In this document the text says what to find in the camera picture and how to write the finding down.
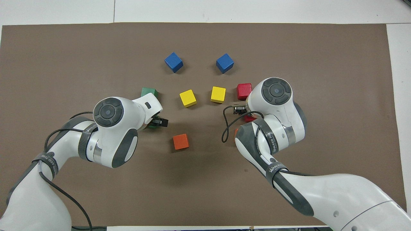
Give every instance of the blue block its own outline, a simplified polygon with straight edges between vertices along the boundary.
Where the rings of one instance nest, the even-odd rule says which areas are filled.
[[[171,55],[169,55],[164,61],[174,73],[176,73],[183,66],[182,60],[174,52],[171,53]]]
[[[225,73],[230,70],[234,66],[234,61],[230,58],[230,56],[226,53],[217,59],[216,65],[218,69],[220,69],[221,73]]]

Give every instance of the white robotic arm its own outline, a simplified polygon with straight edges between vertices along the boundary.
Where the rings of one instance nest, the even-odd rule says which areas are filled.
[[[111,168],[121,166],[134,153],[137,131],[162,109],[151,93],[133,101],[109,97],[96,105],[95,122],[84,117],[71,119],[62,127],[70,130],[59,132],[10,191],[0,230],[71,230],[67,208],[39,172],[52,180],[68,158],[78,156]]]
[[[290,172],[272,156],[302,140],[306,129],[304,113],[285,80],[263,80],[248,96],[247,108],[264,118],[239,128],[238,150],[300,213],[336,231],[411,230],[410,217],[371,181],[349,174]]]

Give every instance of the brown mat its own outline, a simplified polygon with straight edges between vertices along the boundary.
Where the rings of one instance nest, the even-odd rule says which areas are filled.
[[[184,62],[177,74],[164,63],[173,51]],[[0,214],[51,131],[100,99],[134,99],[153,87],[168,128],[140,132],[135,155],[118,169],[72,158],[54,180],[93,224],[322,224],[270,188],[235,148],[233,132],[220,141],[222,109],[236,100],[237,84],[271,76],[291,84],[308,119],[306,138],[277,154],[279,161],[313,175],[366,177],[405,208],[385,25],[3,26],[0,52]],[[235,65],[221,74],[215,61],[224,53]],[[223,105],[210,102],[214,85],[227,88]],[[198,103],[186,109],[178,94],[188,89]],[[175,151],[171,138],[182,133],[190,147]],[[73,224],[86,225],[60,197]]]

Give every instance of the green cube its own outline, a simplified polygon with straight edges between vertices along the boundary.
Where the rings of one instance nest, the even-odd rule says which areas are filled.
[[[158,92],[157,92],[154,88],[143,88],[143,89],[141,90],[141,96],[144,96],[144,95],[146,95],[146,94],[148,94],[148,93],[153,93],[153,95],[154,95],[155,97],[158,96]]]

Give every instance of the yellow block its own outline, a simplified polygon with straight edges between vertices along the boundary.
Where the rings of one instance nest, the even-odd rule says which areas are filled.
[[[197,103],[196,98],[194,97],[193,90],[188,90],[183,93],[180,93],[181,102],[184,107],[193,106]]]
[[[224,103],[224,98],[226,97],[226,89],[213,87],[211,91],[211,102]]]

